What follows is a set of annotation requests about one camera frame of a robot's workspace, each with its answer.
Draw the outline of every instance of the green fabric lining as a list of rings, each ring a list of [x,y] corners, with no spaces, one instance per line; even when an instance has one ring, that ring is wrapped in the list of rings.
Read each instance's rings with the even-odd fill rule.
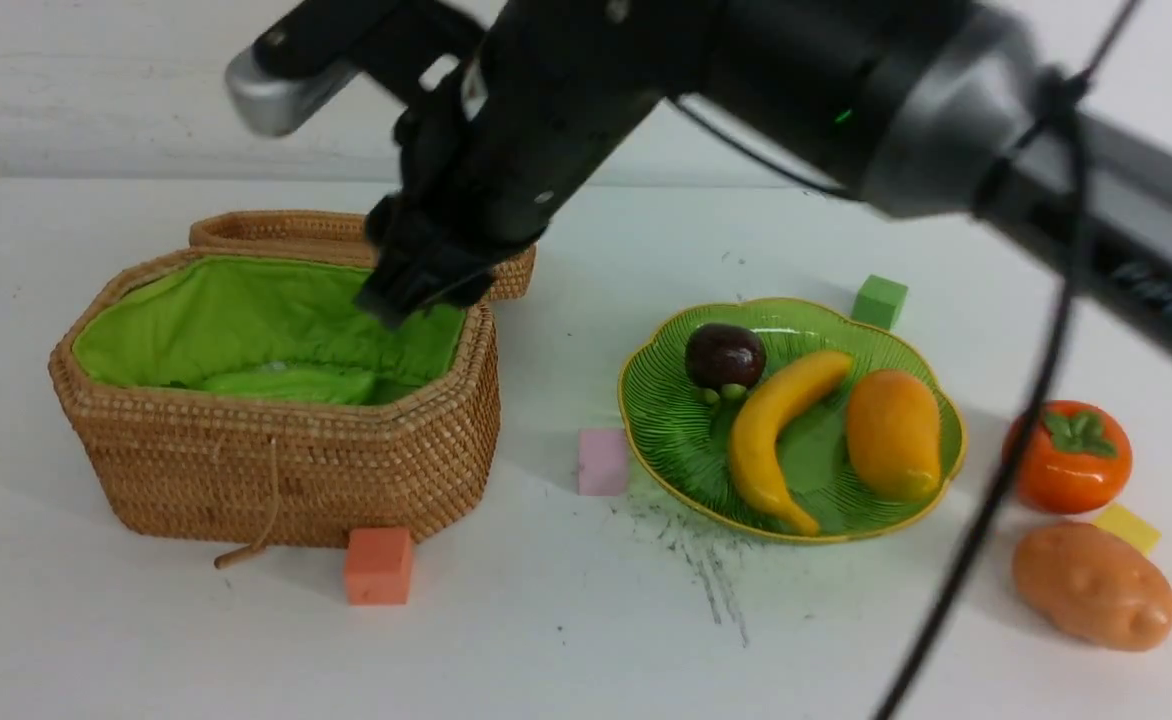
[[[129,292],[73,352],[116,387],[384,405],[454,365],[466,314],[450,306],[389,331],[353,305],[367,270],[214,256]]]

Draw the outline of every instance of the basket string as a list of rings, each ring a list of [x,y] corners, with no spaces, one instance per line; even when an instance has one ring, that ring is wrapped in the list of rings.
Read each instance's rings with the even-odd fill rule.
[[[271,529],[275,527],[275,518],[279,516],[279,460],[275,456],[275,439],[272,437],[270,439],[270,511],[266,514],[266,527],[258,534],[257,539],[246,546],[217,556],[212,561],[212,566],[223,570],[237,564],[237,562],[247,561],[248,557],[257,557],[265,552],[266,538],[270,537]]]

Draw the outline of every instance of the green foam cube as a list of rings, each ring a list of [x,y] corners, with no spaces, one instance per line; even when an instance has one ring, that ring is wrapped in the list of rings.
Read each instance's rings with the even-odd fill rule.
[[[884,331],[893,330],[897,317],[901,314],[902,305],[906,304],[906,290],[901,283],[870,276],[861,284],[861,292],[857,293],[857,301],[852,305],[852,319]]]

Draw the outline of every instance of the cube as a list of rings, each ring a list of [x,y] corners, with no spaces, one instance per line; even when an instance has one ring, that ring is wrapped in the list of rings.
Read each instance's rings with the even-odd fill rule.
[[[631,482],[631,446],[626,432],[614,428],[581,430],[577,436],[577,493],[618,496]]]
[[[907,287],[901,283],[870,276],[861,284],[861,291],[857,292],[857,300],[852,305],[852,319],[874,325],[883,331],[893,330],[902,305],[906,304],[906,291]]]
[[[1138,548],[1142,555],[1150,555],[1161,537],[1159,530],[1118,502],[1112,502],[1093,518],[1093,525]]]
[[[345,559],[350,605],[404,605],[413,578],[413,535],[408,528],[359,528]]]

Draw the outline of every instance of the yellow foam cube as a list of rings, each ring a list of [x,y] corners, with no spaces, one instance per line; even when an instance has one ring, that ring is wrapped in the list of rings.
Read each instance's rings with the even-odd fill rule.
[[[1145,519],[1138,518],[1133,511],[1118,502],[1112,502],[1106,510],[1093,519],[1093,524],[1106,532],[1138,548],[1142,555],[1150,555],[1159,542],[1159,530],[1153,529]]]

